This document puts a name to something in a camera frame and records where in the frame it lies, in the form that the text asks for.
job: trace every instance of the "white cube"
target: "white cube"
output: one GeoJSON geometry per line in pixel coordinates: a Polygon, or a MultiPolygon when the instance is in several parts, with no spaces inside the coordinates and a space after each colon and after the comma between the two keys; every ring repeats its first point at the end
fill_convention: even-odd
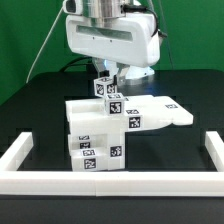
{"type": "Polygon", "coordinates": [[[125,98],[122,93],[107,94],[105,97],[105,111],[107,115],[123,115],[125,98]]]}
{"type": "Polygon", "coordinates": [[[72,150],[71,160],[73,171],[90,172],[108,169],[105,148],[72,150]]]}
{"type": "Polygon", "coordinates": [[[95,96],[104,97],[106,94],[116,93],[117,86],[111,78],[103,77],[94,80],[95,96]]]}

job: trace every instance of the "stacked blocks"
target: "stacked blocks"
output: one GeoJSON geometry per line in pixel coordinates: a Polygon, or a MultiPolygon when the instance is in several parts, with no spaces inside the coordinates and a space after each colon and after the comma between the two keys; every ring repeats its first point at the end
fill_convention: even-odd
{"type": "Polygon", "coordinates": [[[125,168],[125,132],[189,125],[193,116],[169,97],[117,93],[113,80],[94,80],[98,99],[66,102],[73,171],[125,168]]]}

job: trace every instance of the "l-shaped white frame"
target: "l-shaped white frame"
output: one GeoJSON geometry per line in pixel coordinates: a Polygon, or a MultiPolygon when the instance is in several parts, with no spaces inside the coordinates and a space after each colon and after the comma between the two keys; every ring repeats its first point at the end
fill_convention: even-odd
{"type": "Polygon", "coordinates": [[[24,132],[0,159],[1,195],[224,196],[224,143],[207,132],[205,146],[218,172],[16,171],[33,147],[24,132]]]}

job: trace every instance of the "black surface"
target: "black surface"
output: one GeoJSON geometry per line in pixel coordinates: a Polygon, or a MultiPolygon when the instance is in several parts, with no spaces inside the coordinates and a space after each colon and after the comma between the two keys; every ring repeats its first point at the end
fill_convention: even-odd
{"type": "MultiPolygon", "coordinates": [[[[224,136],[223,83],[219,71],[163,71],[148,84],[121,88],[124,95],[171,96],[194,115],[192,126],[127,133],[127,169],[215,171],[204,138],[207,130],[224,136]]],[[[38,75],[0,106],[0,153],[31,130],[35,147],[20,170],[71,170],[64,101],[92,93],[84,73],[38,75]]],[[[222,223],[223,209],[223,198],[0,196],[1,223],[222,223]]]]}

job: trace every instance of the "white rectangular block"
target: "white rectangular block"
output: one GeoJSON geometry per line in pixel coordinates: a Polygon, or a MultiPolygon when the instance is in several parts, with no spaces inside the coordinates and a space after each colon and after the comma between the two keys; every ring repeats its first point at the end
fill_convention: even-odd
{"type": "Polygon", "coordinates": [[[75,113],[70,116],[72,135],[102,135],[127,130],[124,116],[107,116],[100,112],[75,113]]]}
{"type": "Polygon", "coordinates": [[[16,171],[33,147],[32,133],[23,132],[0,159],[0,171],[16,171]]]}
{"type": "Polygon", "coordinates": [[[107,170],[108,158],[105,148],[90,148],[71,151],[72,170],[91,172],[107,170]]]}
{"type": "Polygon", "coordinates": [[[104,100],[102,98],[88,100],[71,100],[66,101],[65,104],[68,121],[69,114],[71,113],[104,111],[104,100]]]}

